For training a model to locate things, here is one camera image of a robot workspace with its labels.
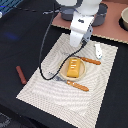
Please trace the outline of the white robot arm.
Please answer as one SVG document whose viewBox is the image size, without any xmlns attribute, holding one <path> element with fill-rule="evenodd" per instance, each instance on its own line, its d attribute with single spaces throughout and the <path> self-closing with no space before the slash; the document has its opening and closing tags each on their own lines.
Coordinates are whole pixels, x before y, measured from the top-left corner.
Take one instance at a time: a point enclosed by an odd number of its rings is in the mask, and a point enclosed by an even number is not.
<svg viewBox="0 0 128 128">
<path fill-rule="evenodd" d="M 75 9 L 70 25 L 70 45 L 77 47 L 89 26 L 94 21 L 94 15 L 98 12 L 102 0 L 56 0 L 61 6 Z"/>
</svg>

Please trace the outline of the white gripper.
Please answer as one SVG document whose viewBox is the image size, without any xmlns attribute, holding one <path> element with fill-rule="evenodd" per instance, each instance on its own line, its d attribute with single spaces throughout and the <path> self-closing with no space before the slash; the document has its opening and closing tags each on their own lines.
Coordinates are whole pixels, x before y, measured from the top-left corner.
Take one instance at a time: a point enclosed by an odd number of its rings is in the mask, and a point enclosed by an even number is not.
<svg viewBox="0 0 128 128">
<path fill-rule="evenodd" d="M 78 11 L 75 11 L 73 13 L 73 20 L 70 25 L 71 46 L 77 47 L 80 44 L 83 36 L 86 34 L 93 20 L 94 20 L 94 15 L 91 14 L 89 11 L 87 11 L 86 13 L 80 13 Z"/>
</svg>

